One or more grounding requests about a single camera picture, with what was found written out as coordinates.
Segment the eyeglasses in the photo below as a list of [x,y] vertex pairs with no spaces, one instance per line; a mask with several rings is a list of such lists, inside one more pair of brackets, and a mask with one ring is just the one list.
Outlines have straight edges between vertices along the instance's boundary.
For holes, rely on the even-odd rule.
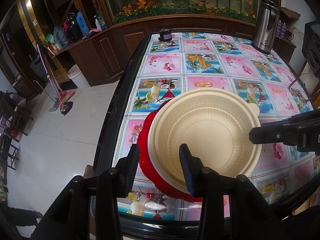
[[293,98],[297,99],[298,103],[301,106],[305,106],[307,105],[308,102],[311,101],[310,94],[304,82],[301,80],[301,77],[303,75],[309,75],[309,74],[308,73],[300,74],[287,87],[290,94],[293,96]]

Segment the beige plastic bowl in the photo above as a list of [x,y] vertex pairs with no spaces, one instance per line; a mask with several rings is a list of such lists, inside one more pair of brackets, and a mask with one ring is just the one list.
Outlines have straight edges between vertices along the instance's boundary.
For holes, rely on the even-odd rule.
[[249,140],[260,126],[260,109],[224,89],[198,88],[171,99],[163,108],[177,117],[175,139],[187,144],[191,155],[220,175],[249,176],[258,163],[260,144]]

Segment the colourful fruit print tablecloth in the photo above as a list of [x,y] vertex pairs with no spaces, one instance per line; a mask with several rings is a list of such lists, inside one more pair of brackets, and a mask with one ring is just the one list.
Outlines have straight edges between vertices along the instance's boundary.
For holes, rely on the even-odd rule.
[[[116,136],[113,162],[128,155],[137,145],[143,123],[162,103],[198,88],[232,92],[247,103],[255,103],[260,126],[313,110],[310,102],[301,106],[288,90],[295,79],[281,57],[257,51],[250,40],[225,34],[174,33],[169,42],[153,34],[129,69],[123,91],[115,106]],[[270,205],[317,185],[319,156],[299,152],[281,142],[261,144],[253,172],[247,176]],[[138,164],[133,187],[118,198],[120,215],[132,219],[199,220],[202,202],[191,203],[161,193],[144,176]]]

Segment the white foam bowl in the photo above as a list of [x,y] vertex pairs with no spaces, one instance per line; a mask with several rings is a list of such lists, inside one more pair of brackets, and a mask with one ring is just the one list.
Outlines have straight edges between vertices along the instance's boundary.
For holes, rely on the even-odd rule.
[[155,116],[148,136],[151,162],[158,174],[174,188],[188,193],[179,159],[180,140],[175,139],[177,117],[161,109]]

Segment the blue bottle on counter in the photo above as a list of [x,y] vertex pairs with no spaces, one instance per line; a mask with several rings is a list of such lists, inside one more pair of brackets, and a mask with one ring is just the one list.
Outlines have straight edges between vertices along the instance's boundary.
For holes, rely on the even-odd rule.
[[89,34],[89,29],[88,29],[88,26],[86,24],[86,21],[84,19],[84,16],[82,14],[82,12],[78,12],[77,15],[76,15],[76,21],[78,23],[78,26],[82,32],[82,35],[83,36],[87,36]]

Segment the mop with red head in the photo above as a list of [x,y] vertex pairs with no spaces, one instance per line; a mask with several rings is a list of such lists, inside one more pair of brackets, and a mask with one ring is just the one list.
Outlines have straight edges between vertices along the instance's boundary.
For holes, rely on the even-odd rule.
[[40,60],[44,66],[44,71],[46,72],[46,76],[52,88],[56,94],[57,103],[60,107],[60,112],[62,115],[66,115],[73,107],[73,102],[71,98],[74,96],[74,92],[72,90],[64,93],[61,89],[58,81],[56,80],[52,66],[54,65],[54,61],[47,53],[46,48],[42,44],[36,45],[37,52],[39,54]]

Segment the small black box device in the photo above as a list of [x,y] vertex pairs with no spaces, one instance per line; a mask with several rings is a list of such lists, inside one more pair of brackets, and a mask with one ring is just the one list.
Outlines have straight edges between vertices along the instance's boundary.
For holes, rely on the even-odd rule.
[[159,30],[159,41],[169,42],[172,40],[172,32],[170,28],[163,28]]

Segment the purple spray cans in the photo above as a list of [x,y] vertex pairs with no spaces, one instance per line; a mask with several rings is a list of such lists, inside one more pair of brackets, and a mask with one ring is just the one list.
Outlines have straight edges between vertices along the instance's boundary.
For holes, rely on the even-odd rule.
[[277,25],[276,35],[280,38],[284,38],[286,30],[287,30],[286,24],[284,22],[281,22],[281,20],[279,20]]

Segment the stainless steel thermos jug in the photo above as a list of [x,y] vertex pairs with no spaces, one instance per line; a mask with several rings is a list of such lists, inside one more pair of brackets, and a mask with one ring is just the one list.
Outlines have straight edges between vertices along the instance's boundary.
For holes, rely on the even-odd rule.
[[251,45],[263,54],[270,54],[279,22],[279,8],[272,2],[262,0],[258,10],[255,35]]

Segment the white plastic bucket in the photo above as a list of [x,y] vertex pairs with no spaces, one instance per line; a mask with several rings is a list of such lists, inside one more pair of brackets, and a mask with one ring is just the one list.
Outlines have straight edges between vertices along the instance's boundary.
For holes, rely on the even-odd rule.
[[70,68],[70,70],[67,72],[67,75],[79,89],[86,89],[90,87],[87,79],[77,64]]

